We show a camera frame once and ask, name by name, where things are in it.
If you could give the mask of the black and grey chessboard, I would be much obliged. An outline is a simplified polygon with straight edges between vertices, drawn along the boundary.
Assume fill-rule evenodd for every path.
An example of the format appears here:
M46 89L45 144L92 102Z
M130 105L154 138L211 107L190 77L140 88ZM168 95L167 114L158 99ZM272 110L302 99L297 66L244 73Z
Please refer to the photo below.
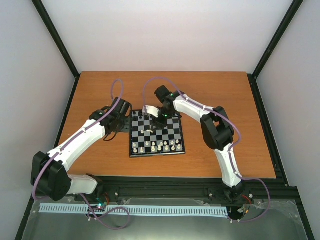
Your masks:
M179 117L174 116L168 119L167 126L162 130L148 132L151 128L152 115L144 115L141 110L130 111L130 132L129 132L129 156L131 158L151 157L151 156L168 156L168 155L182 155L186 153L182 121ZM177 149L176 140L179 140L181 149ZM169 150L165 151L164 141L167 141ZM155 142L155 152L151 151L152 142ZM158 144L162 142L162 151L158 151Z

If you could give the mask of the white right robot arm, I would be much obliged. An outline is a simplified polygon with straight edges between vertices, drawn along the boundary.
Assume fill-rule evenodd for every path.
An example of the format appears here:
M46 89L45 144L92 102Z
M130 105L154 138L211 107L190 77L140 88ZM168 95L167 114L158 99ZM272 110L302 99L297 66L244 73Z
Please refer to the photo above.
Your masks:
M244 191L242 175L237 166L233 143L234 127L229 122L223 107L208 107L186 94L169 91L164 85L154 92L162 107L145 106L143 111L153 116L150 129L152 131L164 129L169 118L183 113L197 121L201 126L205 144L214 151L222 173L224 197L229 202L235 202Z

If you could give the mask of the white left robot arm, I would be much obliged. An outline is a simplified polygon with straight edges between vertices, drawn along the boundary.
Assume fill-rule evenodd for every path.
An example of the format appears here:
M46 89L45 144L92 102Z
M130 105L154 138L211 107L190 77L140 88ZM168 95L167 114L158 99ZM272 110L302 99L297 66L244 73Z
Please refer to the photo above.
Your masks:
M128 132L132 104L116 97L111 106L94 111L84 125L65 142L47 153L39 151L32 160L32 197L42 193L53 201L67 195L86 194L92 201L103 198L103 182L92 174L69 174L71 166L95 142L110 134Z

